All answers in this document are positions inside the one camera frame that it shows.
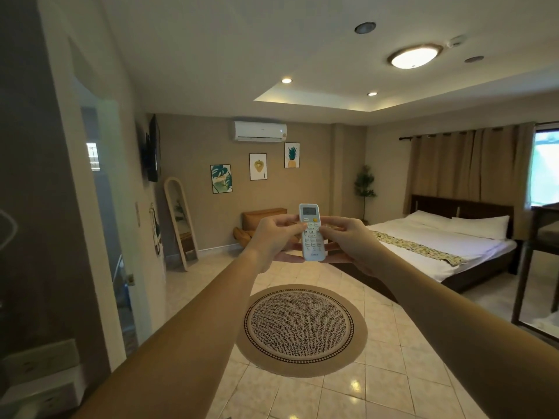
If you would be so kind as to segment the round dome ceiling lamp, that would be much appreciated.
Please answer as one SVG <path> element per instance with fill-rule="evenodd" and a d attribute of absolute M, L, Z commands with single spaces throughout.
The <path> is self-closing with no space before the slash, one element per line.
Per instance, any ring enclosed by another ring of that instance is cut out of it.
<path fill-rule="evenodd" d="M 430 63 L 443 51 L 444 47 L 435 43 L 410 46 L 389 55 L 387 63 L 397 69 L 416 69 Z"/>

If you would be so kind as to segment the strawberry print framed picture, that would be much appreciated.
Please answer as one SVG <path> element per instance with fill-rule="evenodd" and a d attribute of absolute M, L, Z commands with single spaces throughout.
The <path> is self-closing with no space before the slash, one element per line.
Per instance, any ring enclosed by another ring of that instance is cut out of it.
<path fill-rule="evenodd" d="M 249 154 L 249 177 L 251 181 L 267 180 L 267 154 L 250 153 Z"/>

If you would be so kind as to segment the white pillow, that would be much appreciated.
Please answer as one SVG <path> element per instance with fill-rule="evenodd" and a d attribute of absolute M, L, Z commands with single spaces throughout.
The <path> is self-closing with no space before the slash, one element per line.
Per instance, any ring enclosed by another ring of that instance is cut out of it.
<path fill-rule="evenodd" d="M 482 239 L 507 239 L 509 216 L 466 219 L 453 217 L 445 230 Z"/>
<path fill-rule="evenodd" d="M 405 220 L 437 230 L 446 230 L 451 223 L 451 218 L 440 216 L 425 211 L 415 211 L 405 217 Z"/>

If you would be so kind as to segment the person's left forearm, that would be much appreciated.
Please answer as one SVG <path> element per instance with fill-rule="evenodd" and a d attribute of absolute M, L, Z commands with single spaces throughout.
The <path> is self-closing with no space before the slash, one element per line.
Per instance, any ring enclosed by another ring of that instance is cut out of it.
<path fill-rule="evenodd" d="M 72 419 L 205 419 L 273 255 L 245 249 L 126 360 Z"/>

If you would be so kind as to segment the person's left hand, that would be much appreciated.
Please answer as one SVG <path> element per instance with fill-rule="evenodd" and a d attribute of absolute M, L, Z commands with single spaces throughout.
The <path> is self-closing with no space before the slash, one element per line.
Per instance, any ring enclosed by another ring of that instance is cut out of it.
<path fill-rule="evenodd" d="M 255 274 L 266 272 L 273 261 L 288 263 L 304 263 L 302 256 L 288 253 L 291 250 L 301 251 L 301 244 L 293 242 L 299 235 L 285 235 L 280 230 L 283 222 L 300 222 L 295 214 L 280 214 L 263 218 L 252 239 L 244 249 L 242 256 L 247 257 L 251 271 Z"/>

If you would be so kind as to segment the beige curtains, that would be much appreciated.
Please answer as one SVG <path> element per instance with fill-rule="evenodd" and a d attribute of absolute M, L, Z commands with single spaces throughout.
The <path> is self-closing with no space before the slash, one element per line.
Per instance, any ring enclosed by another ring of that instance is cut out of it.
<path fill-rule="evenodd" d="M 534 122 L 412 137 L 403 213 L 412 195 L 510 206 L 513 239 L 527 240 L 534 145 Z"/>

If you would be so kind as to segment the window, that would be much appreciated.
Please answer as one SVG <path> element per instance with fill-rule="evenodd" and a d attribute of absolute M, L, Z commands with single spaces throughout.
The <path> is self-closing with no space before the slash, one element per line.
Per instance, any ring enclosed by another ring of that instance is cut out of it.
<path fill-rule="evenodd" d="M 529 200 L 531 206 L 559 203 L 559 127 L 535 132 Z"/>

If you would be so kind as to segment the round patterned beige rug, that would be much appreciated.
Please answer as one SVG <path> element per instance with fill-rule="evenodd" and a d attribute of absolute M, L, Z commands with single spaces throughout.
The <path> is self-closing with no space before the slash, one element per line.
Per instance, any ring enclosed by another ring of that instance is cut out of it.
<path fill-rule="evenodd" d="M 267 372 L 314 378 L 355 362 L 367 338 L 363 315 L 346 298 L 321 287 L 286 284 L 249 298 L 235 345 Z"/>

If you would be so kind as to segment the green potted artificial tree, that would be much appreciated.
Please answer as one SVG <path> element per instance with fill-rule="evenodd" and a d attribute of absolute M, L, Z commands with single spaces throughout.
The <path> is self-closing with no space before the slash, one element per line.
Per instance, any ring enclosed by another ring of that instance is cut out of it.
<path fill-rule="evenodd" d="M 354 181 L 354 193 L 357 197 L 362 199 L 362 217 L 363 223 L 366 223 L 366 204 L 369 198 L 376 197 L 376 192 L 372 186 L 374 183 L 374 175 L 371 173 L 371 168 L 368 165 L 363 165 Z"/>

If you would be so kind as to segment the dark wooden bed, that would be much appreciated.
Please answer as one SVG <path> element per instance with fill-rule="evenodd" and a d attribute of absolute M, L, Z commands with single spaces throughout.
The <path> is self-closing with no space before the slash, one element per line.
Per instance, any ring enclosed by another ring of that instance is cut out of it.
<path fill-rule="evenodd" d="M 486 219 L 492 217 L 509 216 L 507 237 L 514 234 L 514 208 L 511 205 L 500 205 L 483 202 L 473 202 L 459 199 L 420 196 L 413 194 L 410 199 L 410 212 L 425 211 L 440 214 L 443 217 L 459 217 L 465 219 Z M 467 290 L 492 279 L 503 272 L 516 274 L 521 258 L 521 240 L 515 240 L 516 246 L 503 254 L 485 260 L 467 270 L 453 274 L 442 281 L 442 284 L 461 294 Z M 395 296 L 379 279 L 364 274 L 352 263 L 335 263 L 334 267 L 363 283 L 366 287 L 387 297 L 391 302 L 397 303 Z"/>

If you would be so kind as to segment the white air conditioner remote control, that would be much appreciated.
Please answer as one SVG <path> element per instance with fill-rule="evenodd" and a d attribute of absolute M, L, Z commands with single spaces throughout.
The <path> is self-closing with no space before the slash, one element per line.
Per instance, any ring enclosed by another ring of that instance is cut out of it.
<path fill-rule="evenodd" d="M 301 223 L 306 224 L 301 240 L 304 260 L 324 261 L 326 250 L 324 238 L 319 231 L 321 220 L 318 204 L 300 204 L 299 218 Z"/>

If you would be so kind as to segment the patterned bed runner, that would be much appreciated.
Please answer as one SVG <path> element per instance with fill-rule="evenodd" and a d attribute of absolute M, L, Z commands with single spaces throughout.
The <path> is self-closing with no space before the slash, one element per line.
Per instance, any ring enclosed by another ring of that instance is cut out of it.
<path fill-rule="evenodd" d="M 413 241 L 399 239 L 383 232 L 373 231 L 373 234 L 376 237 L 376 239 L 379 240 L 381 243 L 402 248 L 412 253 L 422 255 L 423 257 L 426 258 L 446 262 L 451 267 L 457 267 L 467 262 L 466 259 L 458 255 L 445 253 L 443 251 L 439 251 L 434 248 L 424 246 L 422 244 Z"/>

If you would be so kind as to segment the person's right forearm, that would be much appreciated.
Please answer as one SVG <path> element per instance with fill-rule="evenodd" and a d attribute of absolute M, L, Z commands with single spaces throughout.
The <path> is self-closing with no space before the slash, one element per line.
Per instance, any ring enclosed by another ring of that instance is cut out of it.
<path fill-rule="evenodd" d="M 490 419 L 559 419 L 559 350 L 393 253 L 363 260 Z"/>

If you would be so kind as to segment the black wall television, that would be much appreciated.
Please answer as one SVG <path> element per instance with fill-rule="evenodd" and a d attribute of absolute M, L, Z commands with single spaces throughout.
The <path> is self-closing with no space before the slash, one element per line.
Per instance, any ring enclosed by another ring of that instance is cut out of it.
<path fill-rule="evenodd" d="M 149 131 L 145 134 L 141 150 L 141 164 L 149 182 L 158 182 L 161 175 L 160 129 L 157 115 L 153 114 L 149 122 Z"/>

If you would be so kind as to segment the wall hanging decoration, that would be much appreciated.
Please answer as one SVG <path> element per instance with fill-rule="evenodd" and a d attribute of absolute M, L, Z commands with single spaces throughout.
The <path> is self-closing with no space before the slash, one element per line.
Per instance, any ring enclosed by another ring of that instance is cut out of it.
<path fill-rule="evenodd" d="M 154 249 L 157 257 L 161 257 L 163 251 L 162 235 L 160 225 L 158 223 L 157 211 L 155 204 L 151 203 L 149 208 L 149 215 L 151 220 L 152 237 L 154 242 Z"/>

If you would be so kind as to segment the person's right hand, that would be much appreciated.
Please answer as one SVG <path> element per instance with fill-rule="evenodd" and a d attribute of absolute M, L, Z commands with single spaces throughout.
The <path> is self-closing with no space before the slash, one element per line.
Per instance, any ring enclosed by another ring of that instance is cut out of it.
<path fill-rule="evenodd" d="M 359 219 L 346 217 L 321 216 L 321 225 L 336 225 L 346 228 L 336 239 L 327 239 L 328 252 L 322 263 L 352 263 L 369 276 L 378 279 L 385 277 L 385 257 L 387 250 L 374 236 L 373 232 Z"/>

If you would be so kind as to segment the white wall air conditioner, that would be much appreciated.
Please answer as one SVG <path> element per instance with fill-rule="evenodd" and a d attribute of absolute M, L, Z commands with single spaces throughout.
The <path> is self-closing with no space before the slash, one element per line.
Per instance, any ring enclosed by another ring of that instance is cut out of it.
<path fill-rule="evenodd" d="M 239 142 L 285 142 L 287 125 L 264 122 L 233 122 L 234 140 Z"/>

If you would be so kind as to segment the leaf print framed picture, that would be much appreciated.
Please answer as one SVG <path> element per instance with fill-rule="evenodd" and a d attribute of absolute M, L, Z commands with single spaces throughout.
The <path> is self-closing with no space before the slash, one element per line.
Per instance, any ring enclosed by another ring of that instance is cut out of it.
<path fill-rule="evenodd" d="M 231 165 L 211 165 L 210 171 L 213 194 L 230 193 L 233 191 Z"/>

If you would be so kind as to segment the white bed sheet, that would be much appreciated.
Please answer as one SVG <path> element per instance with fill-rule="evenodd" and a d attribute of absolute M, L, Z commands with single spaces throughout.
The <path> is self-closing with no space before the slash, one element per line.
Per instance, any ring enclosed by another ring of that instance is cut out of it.
<path fill-rule="evenodd" d="M 422 273 L 440 283 L 453 274 L 480 265 L 483 261 L 506 253 L 516 246 L 513 239 L 482 239 L 446 230 L 437 230 L 409 222 L 405 220 L 405 217 L 368 225 L 367 229 L 372 232 L 379 231 L 399 239 L 413 241 L 445 253 L 458 255 L 467 260 L 465 264 L 451 267 L 446 262 L 426 258 L 402 248 L 381 243 Z"/>

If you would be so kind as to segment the arched standing floor mirror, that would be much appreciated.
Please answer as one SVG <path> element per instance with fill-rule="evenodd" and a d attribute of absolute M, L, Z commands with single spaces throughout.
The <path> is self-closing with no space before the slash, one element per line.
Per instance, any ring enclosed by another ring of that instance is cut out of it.
<path fill-rule="evenodd" d="M 164 193 L 179 250 L 179 258 L 182 268 L 186 272 L 192 264 L 198 261 L 199 248 L 185 191 L 179 179 L 170 176 L 164 182 Z"/>

